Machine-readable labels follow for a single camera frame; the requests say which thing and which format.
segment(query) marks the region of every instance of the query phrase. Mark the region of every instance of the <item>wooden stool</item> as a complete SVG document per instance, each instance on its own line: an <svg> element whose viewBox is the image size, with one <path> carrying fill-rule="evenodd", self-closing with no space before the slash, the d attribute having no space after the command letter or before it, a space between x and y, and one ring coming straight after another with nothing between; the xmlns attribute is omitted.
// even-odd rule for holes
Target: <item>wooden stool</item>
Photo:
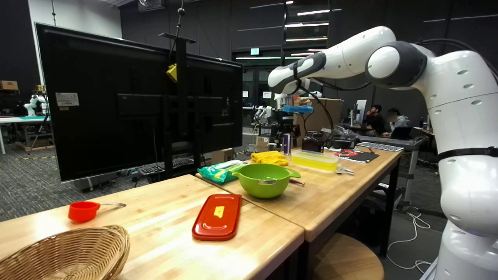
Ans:
<svg viewBox="0 0 498 280"><path fill-rule="evenodd" d="M343 234L335 234L317 257L314 279L384 279L384 267L377 256L361 242Z"/></svg>

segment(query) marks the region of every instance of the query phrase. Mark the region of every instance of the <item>laptop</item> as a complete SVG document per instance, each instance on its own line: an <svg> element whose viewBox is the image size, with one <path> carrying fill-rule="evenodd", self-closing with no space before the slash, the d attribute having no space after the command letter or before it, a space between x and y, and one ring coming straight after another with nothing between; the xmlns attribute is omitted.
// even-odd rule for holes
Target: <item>laptop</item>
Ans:
<svg viewBox="0 0 498 280"><path fill-rule="evenodd" d="M391 133L391 139L410 140L410 132L411 132L412 129L413 129L413 127L408 127L408 128L397 127L397 128L394 128L394 130Z"/></svg>

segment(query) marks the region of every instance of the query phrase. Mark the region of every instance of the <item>green package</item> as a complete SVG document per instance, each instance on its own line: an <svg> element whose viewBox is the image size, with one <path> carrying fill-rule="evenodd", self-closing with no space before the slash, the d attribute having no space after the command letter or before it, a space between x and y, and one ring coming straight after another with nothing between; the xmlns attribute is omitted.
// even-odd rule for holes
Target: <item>green package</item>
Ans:
<svg viewBox="0 0 498 280"><path fill-rule="evenodd" d="M246 164L247 162L243 162L240 160L229 160L222 163L213 164L211 166L202 167L200 169L197 169L197 172L199 172L199 174L201 174L205 179L208 179L217 184L223 184L237 179L237 177L232 175L232 172Z"/></svg>

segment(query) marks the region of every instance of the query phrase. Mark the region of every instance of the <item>red tray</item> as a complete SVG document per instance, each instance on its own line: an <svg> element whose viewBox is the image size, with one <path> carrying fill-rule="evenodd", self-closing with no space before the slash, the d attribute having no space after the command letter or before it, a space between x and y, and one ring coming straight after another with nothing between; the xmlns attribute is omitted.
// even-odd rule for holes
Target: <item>red tray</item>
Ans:
<svg viewBox="0 0 498 280"><path fill-rule="evenodd" d="M237 232L242 196L213 194L206 199L194 226L192 237L197 240L225 241Z"/></svg>

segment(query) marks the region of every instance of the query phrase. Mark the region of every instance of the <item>yellow black tape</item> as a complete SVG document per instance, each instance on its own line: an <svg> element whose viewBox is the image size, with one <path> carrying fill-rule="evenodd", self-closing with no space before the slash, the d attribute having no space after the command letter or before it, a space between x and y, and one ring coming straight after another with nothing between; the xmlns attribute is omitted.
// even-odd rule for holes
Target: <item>yellow black tape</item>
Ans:
<svg viewBox="0 0 498 280"><path fill-rule="evenodd" d="M21 158L16 158L16 160L28 160L28 159L47 159L47 158L57 158L56 156L40 156L40 157L21 157Z"/></svg>

